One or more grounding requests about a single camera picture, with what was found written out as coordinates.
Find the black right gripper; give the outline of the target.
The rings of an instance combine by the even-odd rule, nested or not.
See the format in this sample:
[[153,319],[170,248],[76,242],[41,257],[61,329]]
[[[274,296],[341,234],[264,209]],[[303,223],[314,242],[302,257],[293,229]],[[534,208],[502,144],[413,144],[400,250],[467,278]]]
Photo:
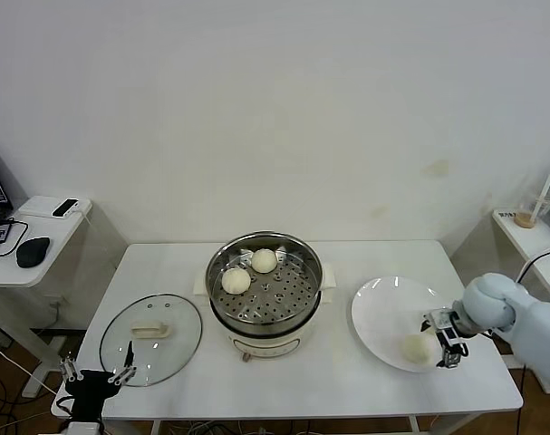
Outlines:
[[[433,333],[433,326],[429,319],[423,320],[420,331],[426,334]],[[468,356],[468,346],[453,327],[438,329],[437,338],[442,347],[442,357],[437,363],[439,368],[456,368],[461,359]]]

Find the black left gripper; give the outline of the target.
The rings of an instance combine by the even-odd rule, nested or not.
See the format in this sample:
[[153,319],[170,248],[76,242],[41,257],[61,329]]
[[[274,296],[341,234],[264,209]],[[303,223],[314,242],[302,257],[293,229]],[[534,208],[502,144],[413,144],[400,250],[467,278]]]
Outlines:
[[114,397],[135,376],[133,342],[129,341],[123,366],[114,373],[91,370],[80,371],[72,353],[67,353],[59,368],[65,382],[69,382],[69,394],[73,396],[72,419],[74,421],[99,421],[104,403]]

